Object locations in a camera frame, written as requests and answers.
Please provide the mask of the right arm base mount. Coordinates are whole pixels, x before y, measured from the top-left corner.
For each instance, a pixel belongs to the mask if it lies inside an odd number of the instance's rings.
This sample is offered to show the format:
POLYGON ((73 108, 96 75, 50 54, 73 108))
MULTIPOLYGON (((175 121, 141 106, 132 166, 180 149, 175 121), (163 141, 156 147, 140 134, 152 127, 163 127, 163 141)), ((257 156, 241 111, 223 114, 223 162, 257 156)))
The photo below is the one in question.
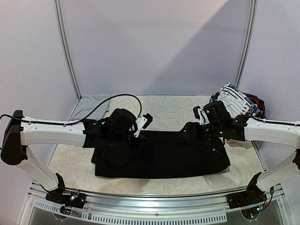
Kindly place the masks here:
POLYGON ((267 196, 264 192, 256 193, 254 191, 242 191, 228 194, 226 196, 226 201, 230 209, 256 206, 259 203, 262 203, 262 206, 258 207, 258 211, 269 204, 267 201, 267 196))

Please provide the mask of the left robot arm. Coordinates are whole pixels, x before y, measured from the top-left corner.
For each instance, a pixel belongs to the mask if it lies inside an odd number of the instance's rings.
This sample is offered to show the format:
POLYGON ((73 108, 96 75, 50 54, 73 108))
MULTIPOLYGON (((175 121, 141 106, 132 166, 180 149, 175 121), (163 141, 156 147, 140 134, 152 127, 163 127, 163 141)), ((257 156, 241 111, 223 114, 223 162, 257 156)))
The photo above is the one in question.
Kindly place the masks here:
POLYGON ((6 127, 0 158, 30 175, 59 203, 66 203, 70 194, 63 178, 41 164, 29 146, 65 144, 112 154, 124 150, 129 158, 135 155, 143 140, 140 131, 146 123, 145 117, 134 116, 126 109, 116 109, 100 120, 84 118, 72 122, 38 120, 16 110, 6 127))

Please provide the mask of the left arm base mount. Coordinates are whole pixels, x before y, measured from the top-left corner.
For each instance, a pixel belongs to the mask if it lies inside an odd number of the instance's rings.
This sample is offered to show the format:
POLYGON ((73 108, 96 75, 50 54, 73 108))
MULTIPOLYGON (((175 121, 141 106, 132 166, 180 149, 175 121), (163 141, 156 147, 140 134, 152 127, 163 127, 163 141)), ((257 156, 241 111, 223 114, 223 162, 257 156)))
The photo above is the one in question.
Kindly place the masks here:
POLYGON ((50 192, 46 194, 45 199, 53 203, 64 205, 65 207, 83 209, 86 194, 78 191, 63 191, 61 193, 50 192))

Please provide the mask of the black shirt with buttons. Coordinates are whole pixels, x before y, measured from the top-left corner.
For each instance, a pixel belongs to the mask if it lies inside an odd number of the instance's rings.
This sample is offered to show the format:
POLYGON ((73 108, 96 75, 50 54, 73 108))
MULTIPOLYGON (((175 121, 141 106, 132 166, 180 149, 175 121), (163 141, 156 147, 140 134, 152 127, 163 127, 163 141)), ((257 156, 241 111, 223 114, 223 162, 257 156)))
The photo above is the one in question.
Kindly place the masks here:
POLYGON ((220 138, 143 131, 123 148, 96 148, 91 162, 105 178, 171 179, 220 173, 230 160, 220 138))

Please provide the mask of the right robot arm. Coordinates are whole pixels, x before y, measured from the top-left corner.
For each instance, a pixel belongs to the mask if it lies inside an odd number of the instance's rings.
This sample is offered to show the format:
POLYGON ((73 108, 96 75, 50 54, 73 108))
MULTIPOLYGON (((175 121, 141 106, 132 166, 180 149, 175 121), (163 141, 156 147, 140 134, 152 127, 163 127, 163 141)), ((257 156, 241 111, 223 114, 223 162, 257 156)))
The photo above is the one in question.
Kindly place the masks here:
POLYGON ((234 119, 227 121, 218 119, 205 125, 188 122, 181 129, 180 134, 188 140, 224 137, 237 141, 279 143, 295 149, 277 166, 259 172, 251 179, 247 191, 242 195, 242 200, 246 204, 253 204, 260 198, 261 192, 300 173, 300 123, 298 121, 284 122, 239 115, 234 119))

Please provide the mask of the grey tank top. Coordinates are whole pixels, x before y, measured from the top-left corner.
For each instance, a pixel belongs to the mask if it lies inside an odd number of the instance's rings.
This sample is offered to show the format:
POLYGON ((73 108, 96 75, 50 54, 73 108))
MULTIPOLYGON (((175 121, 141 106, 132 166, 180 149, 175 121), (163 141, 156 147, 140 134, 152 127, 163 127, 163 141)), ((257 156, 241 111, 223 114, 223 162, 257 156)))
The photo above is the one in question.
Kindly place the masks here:
MULTIPOLYGON (((109 94, 100 95, 83 95, 79 103, 70 115, 69 120, 80 120, 89 114, 98 104, 111 97, 109 94)), ((109 112, 110 100, 103 103, 97 108, 88 119, 99 120, 105 116, 105 113, 109 112)))

